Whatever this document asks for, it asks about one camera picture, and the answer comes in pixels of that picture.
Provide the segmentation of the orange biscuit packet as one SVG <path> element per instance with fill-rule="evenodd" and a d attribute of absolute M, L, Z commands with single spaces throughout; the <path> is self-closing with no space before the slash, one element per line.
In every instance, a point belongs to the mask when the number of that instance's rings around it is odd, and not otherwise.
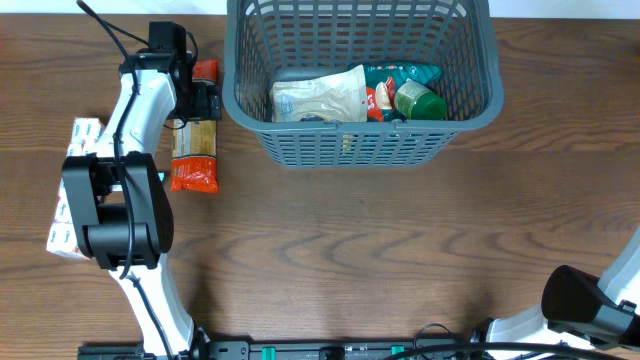
<path fill-rule="evenodd" d="M 217 122 L 222 118 L 219 63 L 199 60 L 193 72 L 199 118 L 172 121 L 171 190 L 217 193 Z"/>

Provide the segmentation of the beige paper pouch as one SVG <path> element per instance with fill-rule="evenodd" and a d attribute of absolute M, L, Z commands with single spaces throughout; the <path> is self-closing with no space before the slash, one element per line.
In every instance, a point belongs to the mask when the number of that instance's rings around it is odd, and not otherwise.
<path fill-rule="evenodd" d="M 310 80 L 275 82 L 270 91 L 273 122 L 366 122 L 364 67 Z"/>

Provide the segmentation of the green Nescafe coffee bag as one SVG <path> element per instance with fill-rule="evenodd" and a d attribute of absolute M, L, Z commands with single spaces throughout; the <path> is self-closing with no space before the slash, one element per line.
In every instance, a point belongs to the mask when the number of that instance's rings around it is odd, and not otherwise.
<path fill-rule="evenodd" d="M 429 88 L 428 85 L 442 75 L 442 70 L 438 66 L 411 62 L 362 64 L 362 68 L 369 122 L 409 120 L 395 109 L 394 97 L 398 88 L 407 81 L 415 81 Z"/>

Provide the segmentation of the green lid jar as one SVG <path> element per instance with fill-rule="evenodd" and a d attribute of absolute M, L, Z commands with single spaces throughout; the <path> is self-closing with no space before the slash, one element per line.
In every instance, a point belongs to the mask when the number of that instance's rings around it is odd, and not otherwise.
<path fill-rule="evenodd" d="M 407 81 L 398 88 L 394 106 L 409 120 L 443 120 L 448 110 L 442 97 L 415 81 Z"/>

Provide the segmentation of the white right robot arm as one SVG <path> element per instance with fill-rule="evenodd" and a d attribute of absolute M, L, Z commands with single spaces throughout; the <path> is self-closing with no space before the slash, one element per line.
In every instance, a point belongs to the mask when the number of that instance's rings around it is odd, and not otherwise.
<path fill-rule="evenodd" d="M 569 265 L 548 279 L 539 304 L 489 319 L 473 332 L 480 343 L 564 345 L 581 350 L 639 349 L 639 234 L 602 275 Z"/>

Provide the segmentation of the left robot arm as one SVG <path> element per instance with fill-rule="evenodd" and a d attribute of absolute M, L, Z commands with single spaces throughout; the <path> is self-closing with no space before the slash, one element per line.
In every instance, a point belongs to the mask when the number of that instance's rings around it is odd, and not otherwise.
<path fill-rule="evenodd" d="M 79 250 L 121 286 L 143 332 L 139 345 L 81 346 L 80 359 L 213 356 L 172 276 L 174 217 L 154 161 L 167 120 L 221 117 L 216 84 L 193 76 L 198 53 L 187 47 L 194 42 L 175 22 L 151 22 L 144 48 L 124 55 L 118 102 L 95 149 L 62 166 Z"/>

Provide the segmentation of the grey plastic lattice basket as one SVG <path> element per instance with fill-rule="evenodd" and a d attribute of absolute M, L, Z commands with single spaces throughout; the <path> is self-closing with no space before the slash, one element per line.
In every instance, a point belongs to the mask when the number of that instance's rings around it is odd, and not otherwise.
<path fill-rule="evenodd" d="M 487 0 L 229 0 L 227 15 L 224 106 L 287 167 L 421 165 L 504 104 Z M 447 103 L 443 120 L 274 120 L 276 82 L 393 62 L 441 69 L 430 88 Z"/>

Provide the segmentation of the Kleenex tissue multipack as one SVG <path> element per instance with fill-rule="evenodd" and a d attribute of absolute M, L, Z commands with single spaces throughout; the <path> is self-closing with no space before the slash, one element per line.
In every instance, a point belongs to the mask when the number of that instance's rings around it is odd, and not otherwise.
<path fill-rule="evenodd" d="M 74 119 L 67 156 L 83 156 L 96 144 L 104 131 L 104 125 L 98 118 Z M 52 254 L 87 260 L 78 247 L 71 211 L 67 200 L 64 181 L 58 188 L 58 201 L 46 243 L 46 250 Z"/>

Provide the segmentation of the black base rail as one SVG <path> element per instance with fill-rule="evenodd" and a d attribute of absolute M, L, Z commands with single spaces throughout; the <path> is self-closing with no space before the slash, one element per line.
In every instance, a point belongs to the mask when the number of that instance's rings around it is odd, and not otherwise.
<path fill-rule="evenodd" d="M 435 345 L 460 345 L 454 338 L 425 338 L 414 344 L 402 341 L 334 342 L 334 343 L 250 343 L 218 341 L 195 345 L 191 350 L 174 351 L 172 359 L 210 360 L 321 360 L 321 359 L 384 359 L 404 351 Z M 161 345 L 160 354 L 147 352 L 143 345 L 84 345 L 78 348 L 76 359 L 169 359 Z M 449 351 L 426 353 L 408 359 L 572 359 L 568 356 L 522 351 Z"/>

